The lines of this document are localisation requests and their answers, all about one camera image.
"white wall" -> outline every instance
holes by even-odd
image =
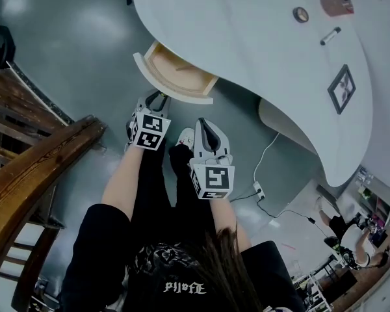
[[[367,56],[374,103],[371,140],[363,165],[390,186],[390,0],[353,2],[356,13],[352,21]]]

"wooden staircase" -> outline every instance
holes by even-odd
[[[51,216],[59,177],[103,134],[105,125],[88,116],[69,126],[44,107],[12,70],[0,70],[0,269],[3,261],[23,266],[12,307],[27,311],[46,256],[62,224]],[[26,223],[43,226],[34,246],[15,242]],[[29,250],[27,260],[9,249]]]

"black pants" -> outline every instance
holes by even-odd
[[[176,207],[170,205],[162,169],[165,144],[163,141],[157,151],[145,150],[143,154],[131,218],[130,261],[146,244],[183,241],[201,244],[205,233],[215,233],[209,200],[198,199],[190,178],[188,163],[194,154],[182,144],[169,149],[170,163],[177,176]]]
[[[334,216],[330,220],[330,228],[335,233],[335,236],[337,236],[339,241],[341,241],[350,226],[357,223],[358,220],[356,220],[355,218],[353,218],[351,222],[345,223],[344,218],[342,216]]]

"white cable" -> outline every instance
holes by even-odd
[[[257,182],[257,180],[255,180],[255,173],[256,173],[257,169],[259,168],[259,165],[260,165],[261,161],[263,160],[263,156],[265,155],[266,150],[272,146],[272,144],[274,143],[274,141],[276,141],[276,139],[278,138],[279,134],[280,134],[280,133],[278,133],[278,134],[274,137],[273,141],[266,147],[266,149],[263,150],[263,153],[261,154],[260,161],[257,163],[257,166],[256,166],[255,169],[254,169],[254,173],[253,173],[253,180],[254,180],[254,183]]]

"person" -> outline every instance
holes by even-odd
[[[130,145],[102,203],[91,206],[62,284],[63,310],[103,311],[123,291],[123,311],[304,312],[274,242],[252,247],[230,202],[198,199],[190,178],[194,130],[170,148],[175,207],[157,151]]]
[[[318,197],[316,208],[320,218],[326,226],[329,226],[339,239],[341,246],[352,251],[354,261],[361,268],[383,267],[387,264],[389,254],[387,252],[376,252],[376,248],[368,240],[370,229],[361,230],[355,221],[345,223],[342,216],[330,218],[322,210],[322,197]]]

